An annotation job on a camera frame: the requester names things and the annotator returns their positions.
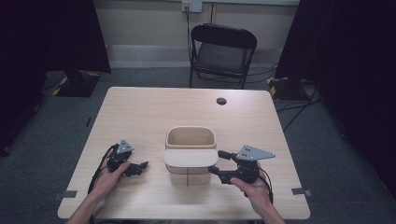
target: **beige bin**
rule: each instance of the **beige bin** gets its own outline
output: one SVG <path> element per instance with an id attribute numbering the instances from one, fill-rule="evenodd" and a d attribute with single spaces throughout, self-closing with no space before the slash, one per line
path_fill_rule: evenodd
<path id="1" fill-rule="evenodd" d="M 172 174 L 207 174 L 218 161 L 213 131 L 200 126 L 180 126 L 166 135 L 164 161 Z"/>

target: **black chair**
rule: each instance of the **black chair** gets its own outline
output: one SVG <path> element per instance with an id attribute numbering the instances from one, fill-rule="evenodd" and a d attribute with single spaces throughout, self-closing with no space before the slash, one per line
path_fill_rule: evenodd
<path id="1" fill-rule="evenodd" d="M 196 42 L 202 43 L 198 50 Z M 256 37 L 244 29 L 233 28 L 210 23 L 195 26 L 191 30 L 191 69 L 192 74 L 200 72 L 238 78 L 241 89 L 250 67 L 251 58 L 257 46 Z"/>

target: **wooden table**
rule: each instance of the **wooden table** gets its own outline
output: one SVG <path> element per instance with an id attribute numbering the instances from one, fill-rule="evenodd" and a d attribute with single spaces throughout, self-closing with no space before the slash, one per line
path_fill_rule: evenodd
<path id="1" fill-rule="evenodd" d="M 223 97 L 226 105 L 218 105 Z M 285 219 L 306 219 L 310 211 L 273 101 L 267 91 L 163 89 L 114 87 L 109 89 L 82 151 L 64 198 L 60 218 L 69 218 L 87 195 L 92 175 L 106 150 L 121 139 L 135 150 L 129 161 L 149 161 L 142 175 L 125 177 L 96 208 L 96 218 L 108 219 L 260 219 L 235 186 L 222 185 L 215 175 L 207 182 L 187 186 L 165 168 L 167 132 L 176 126 L 212 129 L 217 149 L 237 153 L 243 145 L 274 152 L 262 160 L 273 184 L 274 205 Z M 232 161 L 219 159 L 221 170 L 235 170 Z"/>

